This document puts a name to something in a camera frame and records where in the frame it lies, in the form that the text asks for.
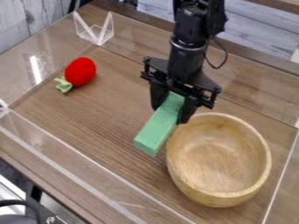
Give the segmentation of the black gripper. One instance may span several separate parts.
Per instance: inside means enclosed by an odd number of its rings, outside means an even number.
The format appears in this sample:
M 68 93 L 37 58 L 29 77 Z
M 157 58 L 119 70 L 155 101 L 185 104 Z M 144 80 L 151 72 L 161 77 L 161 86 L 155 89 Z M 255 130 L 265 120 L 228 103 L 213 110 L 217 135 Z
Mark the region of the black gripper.
M 213 108 L 220 86 L 203 72 L 203 61 L 207 56 L 207 44 L 187 44 L 171 38 L 168 59 L 144 57 L 144 70 L 140 77 L 149 83 L 151 106 L 161 106 L 169 93 L 183 97 L 177 123 L 189 121 L 197 107 Z

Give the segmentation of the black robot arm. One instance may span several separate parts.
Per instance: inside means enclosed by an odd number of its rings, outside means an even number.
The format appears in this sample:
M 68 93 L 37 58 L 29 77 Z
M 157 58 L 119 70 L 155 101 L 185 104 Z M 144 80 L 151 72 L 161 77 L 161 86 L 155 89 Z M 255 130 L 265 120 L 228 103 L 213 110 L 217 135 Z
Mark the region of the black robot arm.
M 157 109 L 169 93 L 183 97 L 176 122 L 189 121 L 196 109 L 211 109 L 221 87 L 205 75 L 209 42 L 224 32 L 224 0 L 172 0 L 173 30 L 167 59 L 143 58 L 140 77 L 149 83 L 151 107 Z

